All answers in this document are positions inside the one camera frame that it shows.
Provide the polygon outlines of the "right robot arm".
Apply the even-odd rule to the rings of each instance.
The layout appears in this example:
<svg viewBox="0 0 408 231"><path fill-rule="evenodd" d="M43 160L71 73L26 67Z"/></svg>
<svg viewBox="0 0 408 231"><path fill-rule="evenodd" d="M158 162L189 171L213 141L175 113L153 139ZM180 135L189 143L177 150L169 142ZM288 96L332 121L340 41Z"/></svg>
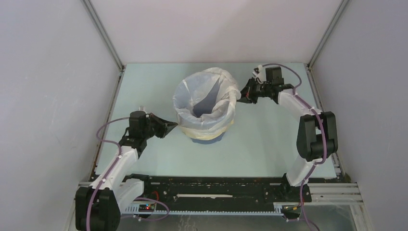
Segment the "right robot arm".
<svg viewBox="0 0 408 231"><path fill-rule="evenodd" d="M333 112L324 112L303 99L297 89L302 85L285 83L282 69L300 77L291 68L282 64L265 64L253 70L253 76L241 91L241 103L256 104L259 98L270 98L284 107L299 121L296 138L298 157L284 176L280 196L292 201L299 195L298 187L307 184L317 166L322 165L338 150L336 117Z"/></svg>

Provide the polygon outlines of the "blue plastic trash bin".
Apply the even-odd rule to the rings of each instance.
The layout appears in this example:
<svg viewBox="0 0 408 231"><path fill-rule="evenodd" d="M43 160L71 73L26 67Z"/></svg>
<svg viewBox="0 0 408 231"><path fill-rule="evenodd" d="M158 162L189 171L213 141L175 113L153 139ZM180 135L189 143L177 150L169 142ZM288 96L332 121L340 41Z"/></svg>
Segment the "blue plastic trash bin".
<svg viewBox="0 0 408 231"><path fill-rule="evenodd" d="M193 114L195 117L199 118L203 114L212 113L213 107L217 103L217 94L219 92L219 88L220 88L219 80L217 80L214 86L212 87L212 89L210 90L210 92L207 94L207 96L193 107ZM223 132L221 135L219 135L218 137L212 140L199 140L199 139L193 139L193 138L191 138L191 140L192 142L198 143L198 144L213 144L213 143L221 141L224 134L225 133Z"/></svg>

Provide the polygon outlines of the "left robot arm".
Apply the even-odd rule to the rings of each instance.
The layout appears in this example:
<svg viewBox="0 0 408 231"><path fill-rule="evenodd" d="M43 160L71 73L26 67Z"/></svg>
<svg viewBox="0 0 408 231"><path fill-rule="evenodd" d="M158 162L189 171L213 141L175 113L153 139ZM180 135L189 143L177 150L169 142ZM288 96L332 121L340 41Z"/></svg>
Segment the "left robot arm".
<svg viewBox="0 0 408 231"><path fill-rule="evenodd" d="M117 146L108 167L89 186L75 195L75 223L78 231L115 231L125 209L135 200L151 197L152 187L139 179L125 180L131 166L141 157L152 137L164 138L178 124L138 110L130 113L128 127L119 142L96 137Z"/></svg>

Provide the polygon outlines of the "translucent yellowish trash bag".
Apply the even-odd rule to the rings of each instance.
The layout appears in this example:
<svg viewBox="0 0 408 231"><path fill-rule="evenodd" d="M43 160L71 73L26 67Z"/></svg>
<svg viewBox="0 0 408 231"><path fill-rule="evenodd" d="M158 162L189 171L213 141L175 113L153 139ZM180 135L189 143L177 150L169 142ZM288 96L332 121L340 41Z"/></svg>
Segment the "translucent yellowish trash bag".
<svg viewBox="0 0 408 231"><path fill-rule="evenodd" d="M175 89L178 126L195 143L220 141L234 123L240 98L238 83L228 71L212 67L196 72Z"/></svg>

